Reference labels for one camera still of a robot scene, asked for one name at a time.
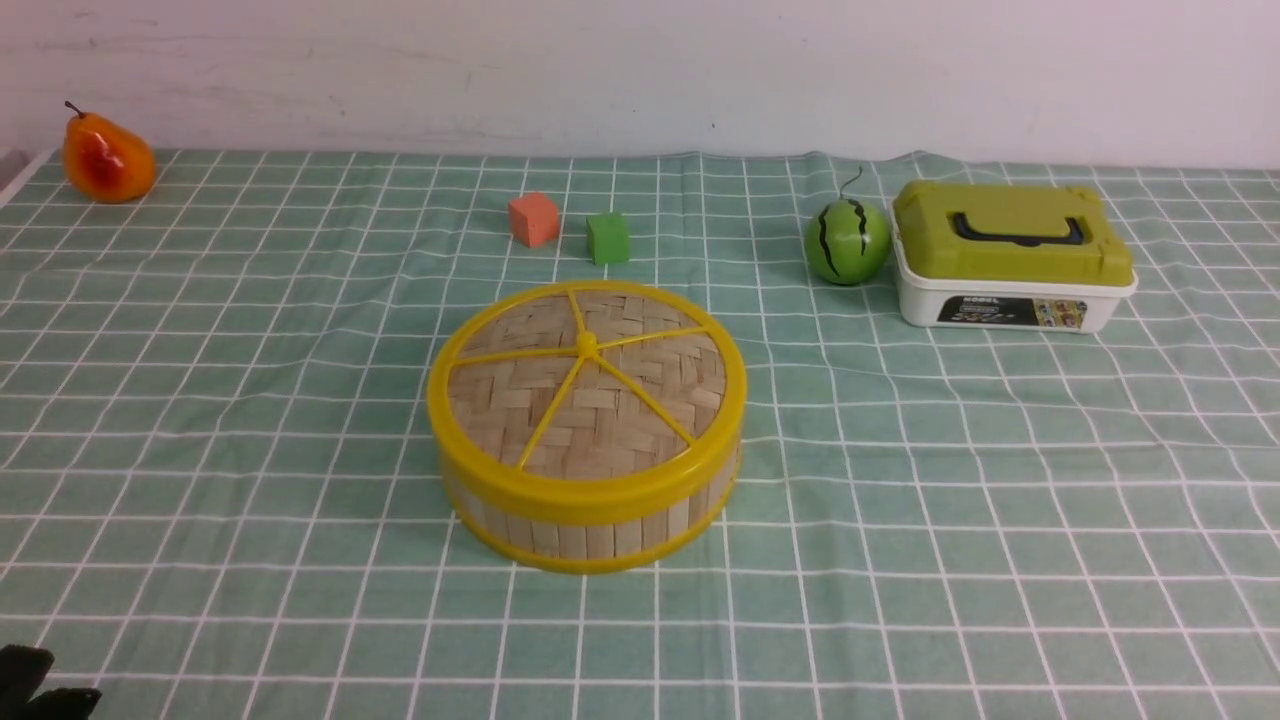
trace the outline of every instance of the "green cube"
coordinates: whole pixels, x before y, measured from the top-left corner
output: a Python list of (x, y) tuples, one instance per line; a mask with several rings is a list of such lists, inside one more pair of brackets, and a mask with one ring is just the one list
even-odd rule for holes
[(586, 245), (596, 265), (631, 259), (631, 236), (622, 213), (604, 213), (586, 219)]

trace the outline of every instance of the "artificial pear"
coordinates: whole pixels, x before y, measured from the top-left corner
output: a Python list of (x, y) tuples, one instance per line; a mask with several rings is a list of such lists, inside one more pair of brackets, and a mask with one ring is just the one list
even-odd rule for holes
[(128, 202), (151, 191), (156, 182), (156, 159), (137, 135), (93, 113), (67, 106), (76, 115), (67, 120), (63, 140), (63, 169), (67, 182), (97, 202)]

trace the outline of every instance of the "foam block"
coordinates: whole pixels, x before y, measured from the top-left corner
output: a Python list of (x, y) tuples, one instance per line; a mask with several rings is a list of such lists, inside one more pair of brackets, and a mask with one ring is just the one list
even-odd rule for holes
[(522, 195), (507, 204), (511, 234), (529, 247), (538, 247), (559, 237), (559, 208), (541, 192)]
[(626, 263), (631, 259), (631, 234), (621, 213), (593, 215), (586, 220), (586, 245), (596, 265)]

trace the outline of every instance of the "orange cube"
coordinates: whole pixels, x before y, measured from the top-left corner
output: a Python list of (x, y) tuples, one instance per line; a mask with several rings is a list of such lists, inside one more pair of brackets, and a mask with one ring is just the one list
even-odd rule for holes
[(507, 204), (511, 234), (529, 247), (559, 237), (559, 209), (541, 192), (530, 192)]

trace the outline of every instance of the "box label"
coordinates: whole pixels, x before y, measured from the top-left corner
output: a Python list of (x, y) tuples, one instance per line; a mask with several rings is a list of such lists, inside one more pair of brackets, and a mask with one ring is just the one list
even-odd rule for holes
[(955, 295), (942, 304), (938, 322), (1076, 329), (1088, 310), (1083, 300)]

